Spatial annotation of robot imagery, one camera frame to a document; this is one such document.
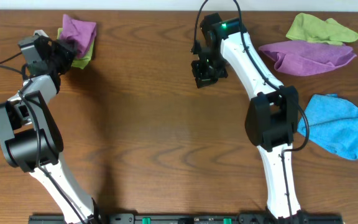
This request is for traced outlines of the purple microfiber cloth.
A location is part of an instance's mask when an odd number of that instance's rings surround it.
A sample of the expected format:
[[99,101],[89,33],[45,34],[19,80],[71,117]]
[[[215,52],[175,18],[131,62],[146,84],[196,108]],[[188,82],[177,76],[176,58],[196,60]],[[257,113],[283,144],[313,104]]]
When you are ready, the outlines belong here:
[[83,58],[96,37],[96,25],[95,22],[76,20],[64,14],[62,31],[58,38],[74,42],[77,46],[76,57]]

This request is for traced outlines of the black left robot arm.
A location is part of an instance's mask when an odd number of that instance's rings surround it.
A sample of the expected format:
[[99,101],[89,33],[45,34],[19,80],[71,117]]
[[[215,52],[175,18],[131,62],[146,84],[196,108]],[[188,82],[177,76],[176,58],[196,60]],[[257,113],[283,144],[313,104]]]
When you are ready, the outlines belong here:
[[7,163],[38,180],[63,213],[64,223],[105,223],[91,195],[76,181],[63,156],[63,139],[48,108],[60,91],[61,75],[76,55],[71,42],[37,30],[19,41],[26,63],[23,86],[0,104],[0,146]]

